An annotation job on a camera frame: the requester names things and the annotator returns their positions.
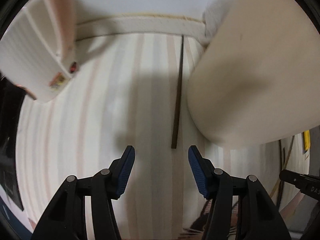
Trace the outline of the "black induction cooktop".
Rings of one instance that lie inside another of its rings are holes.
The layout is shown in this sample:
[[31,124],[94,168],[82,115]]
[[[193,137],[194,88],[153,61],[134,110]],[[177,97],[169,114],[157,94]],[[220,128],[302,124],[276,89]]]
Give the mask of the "black induction cooktop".
[[20,210],[24,210],[16,173],[16,138],[25,91],[1,78],[1,186]]

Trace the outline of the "yellow power bank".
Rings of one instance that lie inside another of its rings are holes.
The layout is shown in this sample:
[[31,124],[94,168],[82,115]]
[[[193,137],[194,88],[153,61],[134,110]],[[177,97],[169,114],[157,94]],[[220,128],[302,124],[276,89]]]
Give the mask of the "yellow power bank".
[[310,137],[310,131],[304,131],[303,132],[303,147],[304,147],[304,152],[308,152],[311,147],[311,137]]

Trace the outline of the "white pink electric kettle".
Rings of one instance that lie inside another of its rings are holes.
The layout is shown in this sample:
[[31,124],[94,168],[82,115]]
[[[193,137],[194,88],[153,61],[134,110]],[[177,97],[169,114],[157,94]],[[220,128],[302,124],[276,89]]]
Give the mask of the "white pink electric kettle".
[[73,0],[29,0],[1,39],[1,73],[48,102],[77,68]]

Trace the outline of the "beige ribbed utensil holder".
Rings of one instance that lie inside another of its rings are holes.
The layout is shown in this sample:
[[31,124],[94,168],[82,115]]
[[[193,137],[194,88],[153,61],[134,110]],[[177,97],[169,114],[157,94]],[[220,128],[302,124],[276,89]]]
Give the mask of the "beige ribbed utensil holder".
[[319,125],[319,0],[236,0],[188,82],[199,131],[221,147]]

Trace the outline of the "light wood chopstick right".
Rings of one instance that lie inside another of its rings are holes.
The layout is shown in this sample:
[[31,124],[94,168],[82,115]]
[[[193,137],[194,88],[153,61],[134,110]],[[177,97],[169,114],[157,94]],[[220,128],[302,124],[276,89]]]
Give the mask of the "light wood chopstick right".
[[[285,158],[285,161],[283,163],[283,166],[281,167],[280,169],[280,172],[285,170],[286,167],[287,167],[287,164],[289,162],[289,159],[290,159],[290,156],[291,156],[291,152],[292,152],[292,149],[293,149],[293,142],[294,142],[294,139],[295,139],[295,135],[292,136],[291,138],[291,141],[290,141],[290,146],[289,146],[289,150],[287,152],[287,155],[286,155],[286,158]],[[274,194],[276,193],[276,191],[279,189],[279,185],[280,185],[280,178],[277,179],[277,182],[275,183],[271,193],[269,194],[269,196],[272,198],[274,196]]]

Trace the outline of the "striped cat table cloth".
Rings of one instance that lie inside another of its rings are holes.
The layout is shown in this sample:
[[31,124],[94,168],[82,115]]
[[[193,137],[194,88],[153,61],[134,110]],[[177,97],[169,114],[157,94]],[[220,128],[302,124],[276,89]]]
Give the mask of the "striped cat table cloth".
[[186,87],[204,52],[192,37],[125,34],[77,44],[80,72],[52,101],[25,98],[17,131],[16,168],[32,229],[68,175],[90,177],[127,145],[135,163],[113,202],[124,239],[200,239],[210,203],[200,195],[188,162],[196,145],[231,176],[257,176],[276,200],[280,162],[308,173],[301,134],[242,150],[221,148],[195,127],[181,99],[177,147],[171,148],[177,82]]

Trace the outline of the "dark red brown chopstick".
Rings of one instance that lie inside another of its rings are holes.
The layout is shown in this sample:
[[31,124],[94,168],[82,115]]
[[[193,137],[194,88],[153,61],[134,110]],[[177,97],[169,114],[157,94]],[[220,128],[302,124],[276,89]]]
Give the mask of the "dark red brown chopstick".
[[177,148],[178,129],[180,123],[181,97],[182,97],[182,76],[183,76],[183,58],[184,58],[184,35],[181,38],[180,61],[178,69],[178,81],[176,91],[176,103],[174,114],[174,125],[172,130],[171,149]]

